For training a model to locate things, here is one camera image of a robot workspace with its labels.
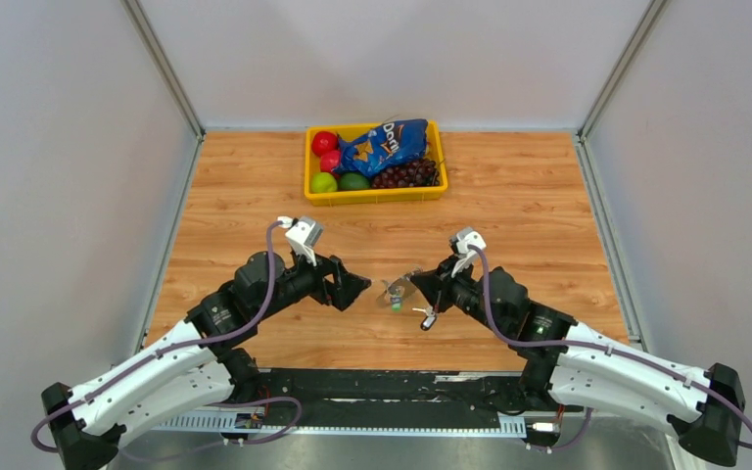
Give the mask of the black tag key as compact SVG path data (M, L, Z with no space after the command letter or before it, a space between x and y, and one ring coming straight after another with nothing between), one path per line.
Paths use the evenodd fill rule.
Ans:
M424 314L424 318L420 323L420 329L422 331L429 331L438 320L439 315L431 306L414 307L412 310Z

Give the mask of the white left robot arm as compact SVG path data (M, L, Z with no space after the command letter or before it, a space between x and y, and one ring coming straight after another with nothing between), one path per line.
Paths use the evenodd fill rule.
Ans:
M305 298L343 311L371 285L335 256L293 262L254 254L149 348L91 381L45 389L44 424L65 468L100 469L139 435L196 407L252 403L259 369L241 345L261 321Z

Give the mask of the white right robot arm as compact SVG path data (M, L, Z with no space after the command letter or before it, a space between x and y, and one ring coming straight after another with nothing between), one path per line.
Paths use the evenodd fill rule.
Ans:
M702 460L736 464L745 398L735 369L638 351L531 300L500 266L475 279L470 268L454 273L456 262L451 256L410 281L432 316L456 307L526 359L519 384L525 404L541 409L553 401L622 415L675 437Z

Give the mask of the silver metal key holder plate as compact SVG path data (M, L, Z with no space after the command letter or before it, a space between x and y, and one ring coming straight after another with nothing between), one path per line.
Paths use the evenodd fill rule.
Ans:
M422 272L422 268L417 266L407 271L404 275L396 278L395 280L388 281L383 280L383 291L376 299L376 305L378 307L389 307L391 296L401 296L402 304L407 301L416 291L416 287L410 282L409 277L412 274Z

